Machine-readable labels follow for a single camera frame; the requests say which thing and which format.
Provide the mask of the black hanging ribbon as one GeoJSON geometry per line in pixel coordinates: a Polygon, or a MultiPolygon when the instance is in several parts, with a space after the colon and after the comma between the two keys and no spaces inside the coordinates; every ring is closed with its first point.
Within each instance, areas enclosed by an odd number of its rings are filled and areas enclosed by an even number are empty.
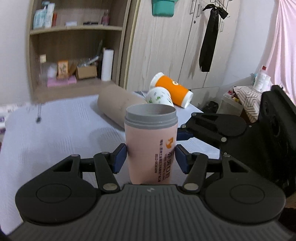
{"type": "Polygon", "coordinates": [[[211,11],[199,57],[199,67],[201,72],[210,71],[218,37],[219,18],[225,19],[228,16],[227,11],[220,6],[208,4],[203,8],[203,11],[208,9],[211,11]]]}

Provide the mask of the light blue quilted cloth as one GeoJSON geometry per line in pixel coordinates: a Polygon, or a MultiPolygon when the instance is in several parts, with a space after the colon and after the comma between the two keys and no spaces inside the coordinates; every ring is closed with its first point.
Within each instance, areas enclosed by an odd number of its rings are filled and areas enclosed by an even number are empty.
{"type": "Polygon", "coordinates": [[[15,195],[25,183],[72,154],[91,158],[124,142],[124,130],[99,110],[95,95],[15,110],[1,147],[1,230],[9,234],[22,223],[15,195]]]}

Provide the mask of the teal fabric pouch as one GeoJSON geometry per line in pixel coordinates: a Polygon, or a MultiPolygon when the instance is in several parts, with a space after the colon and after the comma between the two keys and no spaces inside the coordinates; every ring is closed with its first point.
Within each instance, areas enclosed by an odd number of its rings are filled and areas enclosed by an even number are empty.
{"type": "Polygon", "coordinates": [[[152,0],[152,15],[172,17],[175,11],[175,0],[152,0]]]}

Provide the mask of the pink flat box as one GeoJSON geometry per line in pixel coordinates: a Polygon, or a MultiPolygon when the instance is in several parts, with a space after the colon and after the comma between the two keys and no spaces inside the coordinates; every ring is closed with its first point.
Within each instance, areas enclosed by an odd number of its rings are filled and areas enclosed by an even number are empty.
{"type": "Polygon", "coordinates": [[[60,87],[60,86],[67,86],[67,85],[72,85],[76,83],[77,83],[77,79],[74,75],[65,79],[49,78],[47,81],[47,87],[60,87]]]}

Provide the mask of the orange paper cup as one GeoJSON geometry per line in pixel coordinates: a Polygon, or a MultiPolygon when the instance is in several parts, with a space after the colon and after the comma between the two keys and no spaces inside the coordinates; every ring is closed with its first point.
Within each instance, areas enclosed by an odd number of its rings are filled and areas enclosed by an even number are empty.
{"type": "Polygon", "coordinates": [[[152,78],[150,88],[153,87],[163,87],[168,90],[173,103],[182,108],[188,107],[194,95],[193,92],[164,75],[162,72],[157,73],[152,78]]]}

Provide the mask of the small pink bottle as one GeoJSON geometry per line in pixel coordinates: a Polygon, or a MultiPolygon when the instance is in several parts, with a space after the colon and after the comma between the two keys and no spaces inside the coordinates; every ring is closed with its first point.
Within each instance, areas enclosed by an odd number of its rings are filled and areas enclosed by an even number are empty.
{"type": "Polygon", "coordinates": [[[110,15],[109,15],[109,10],[107,9],[101,19],[101,24],[103,26],[108,26],[109,25],[109,21],[110,21],[110,15]]]}

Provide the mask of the wooden wardrobe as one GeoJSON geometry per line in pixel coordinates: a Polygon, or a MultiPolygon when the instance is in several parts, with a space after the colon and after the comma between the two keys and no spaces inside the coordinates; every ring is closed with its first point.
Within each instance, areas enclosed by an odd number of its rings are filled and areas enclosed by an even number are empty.
{"type": "Polygon", "coordinates": [[[125,32],[119,84],[130,91],[147,90],[162,72],[184,87],[216,93],[222,86],[236,32],[240,1],[215,1],[228,12],[219,33],[209,72],[199,57],[210,11],[208,1],[178,1],[172,17],[152,15],[151,1],[132,1],[125,32]]]}

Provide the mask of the wooden shelf unit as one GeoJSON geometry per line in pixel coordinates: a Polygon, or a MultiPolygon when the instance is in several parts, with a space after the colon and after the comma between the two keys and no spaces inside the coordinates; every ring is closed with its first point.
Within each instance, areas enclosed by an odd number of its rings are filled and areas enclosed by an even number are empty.
{"type": "Polygon", "coordinates": [[[31,1],[28,12],[26,57],[31,100],[42,103],[64,98],[98,94],[109,84],[120,84],[125,31],[130,1],[54,1],[57,20],[54,27],[33,30],[35,12],[42,1],[31,1]],[[101,24],[109,10],[108,26],[101,24]],[[68,60],[70,64],[94,57],[98,48],[114,50],[110,81],[99,78],[78,80],[76,84],[47,87],[40,82],[39,56],[46,54],[50,66],[68,60]]]}

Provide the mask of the white floral paper cup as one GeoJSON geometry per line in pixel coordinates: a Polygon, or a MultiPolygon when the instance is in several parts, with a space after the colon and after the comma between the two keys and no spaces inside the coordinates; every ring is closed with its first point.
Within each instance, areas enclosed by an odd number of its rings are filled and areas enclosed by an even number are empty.
{"type": "Polygon", "coordinates": [[[154,87],[146,95],[147,103],[164,104],[174,107],[169,91],[163,87],[154,87]]]}

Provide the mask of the orange printed carton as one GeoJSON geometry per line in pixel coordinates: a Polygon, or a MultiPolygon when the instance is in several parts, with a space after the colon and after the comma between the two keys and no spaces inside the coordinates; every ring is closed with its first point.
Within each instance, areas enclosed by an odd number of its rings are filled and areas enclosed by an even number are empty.
{"type": "Polygon", "coordinates": [[[68,60],[58,61],[57,67],[58,67],[57,78],[58,79],[68,78],[68,76],[69,76],[69,61],[68,60]]]}

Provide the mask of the white plastic bottle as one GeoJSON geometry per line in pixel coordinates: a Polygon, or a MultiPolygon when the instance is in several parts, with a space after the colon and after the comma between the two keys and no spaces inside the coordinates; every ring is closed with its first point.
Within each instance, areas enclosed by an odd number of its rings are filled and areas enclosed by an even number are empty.
{"type": "Polygon", "coordinates": [[[269,85],[271,77],[266,73],[267,67],[262,66],[261,70],[257,73],[253,85],[253,90],[257,92],[264,92],[269,85]]]}

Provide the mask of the white paper towel roll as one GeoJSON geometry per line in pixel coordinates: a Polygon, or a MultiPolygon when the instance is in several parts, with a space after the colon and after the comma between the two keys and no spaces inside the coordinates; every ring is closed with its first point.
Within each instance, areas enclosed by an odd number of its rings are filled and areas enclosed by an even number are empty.
{"type": "Polygon", "coordinates": [[[114,50],[105,49],[103,51],[101,80],[110,81],[112,76],[114,50]]]}

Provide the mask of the pink tumbler cup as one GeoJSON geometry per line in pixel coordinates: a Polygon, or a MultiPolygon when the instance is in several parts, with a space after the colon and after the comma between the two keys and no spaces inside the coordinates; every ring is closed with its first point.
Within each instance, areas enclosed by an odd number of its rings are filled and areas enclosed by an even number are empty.
{"type": "Polygon", "coordinates": [[[126,109],[125,140],[132,184],[169,184],[177,140],[175,107],[139,104],[126,109]]]}

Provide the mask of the white teal jar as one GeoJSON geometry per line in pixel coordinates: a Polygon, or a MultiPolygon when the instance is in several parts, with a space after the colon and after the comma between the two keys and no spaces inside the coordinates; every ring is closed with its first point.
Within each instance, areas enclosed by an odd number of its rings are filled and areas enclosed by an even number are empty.
{"type": "Polygon", "coordinates": [[[42,9],[39,9],[35,12],[34,19],[33,19],[33,30],[41,29],[44,27],[45,17],[47,14],[47,8],[49,3],[50,3],[49,1],[43,1],[42,9]]]}

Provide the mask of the pink curtain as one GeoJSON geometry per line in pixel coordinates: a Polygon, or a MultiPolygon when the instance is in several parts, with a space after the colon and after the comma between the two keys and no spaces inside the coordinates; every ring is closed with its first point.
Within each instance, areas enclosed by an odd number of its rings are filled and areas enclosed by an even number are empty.
{"type": "Polygon", "coordinates": [[[275,1],[261,64],[270,76],[266,87],[280,86],[295,103],[295,1],[275,1]]]}

